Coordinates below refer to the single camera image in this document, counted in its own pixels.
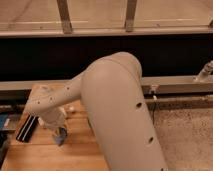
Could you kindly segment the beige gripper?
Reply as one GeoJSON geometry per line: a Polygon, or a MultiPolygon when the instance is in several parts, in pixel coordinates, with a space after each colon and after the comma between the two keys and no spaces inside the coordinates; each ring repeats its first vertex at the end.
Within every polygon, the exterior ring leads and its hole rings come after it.
{"type": "Polygon", "coordinates": [[[39,117],[45,122],[47,129],[56,131],[65,126],[67,114],[62,107],[57,107],[42,113],[39,117]]]}

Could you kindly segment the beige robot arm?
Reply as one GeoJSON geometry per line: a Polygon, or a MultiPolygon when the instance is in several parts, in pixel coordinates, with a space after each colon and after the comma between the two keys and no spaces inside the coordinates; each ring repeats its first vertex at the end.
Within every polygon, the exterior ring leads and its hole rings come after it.
{"type": "Polygon", "coordinates": [[[142,67],[127,52],[91,63],[64,87],[40,91],[25,111],[59,127],[52,111],[80,99],[109,171],[169,171],[142,90],[142,67]]]}

